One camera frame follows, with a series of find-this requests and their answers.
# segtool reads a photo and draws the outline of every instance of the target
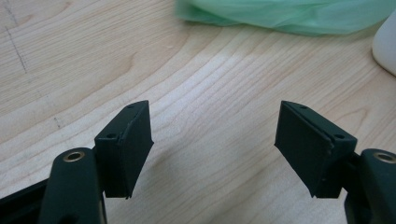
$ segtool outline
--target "green plastic bag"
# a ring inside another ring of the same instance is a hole
[[[246,23],[300,35],[350,34],[384,20],[396,0],[177,0],[177,16],[220,26]]]

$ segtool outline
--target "light wood surface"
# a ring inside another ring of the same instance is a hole
[[[149,100],[155,142],[113,223],[346,223],[274,147],[281,100],[396,152],[396,77],[378,25],[309,37],[180,21],[174,2],[0,1],[0,198],[50,174],[125,106]]]

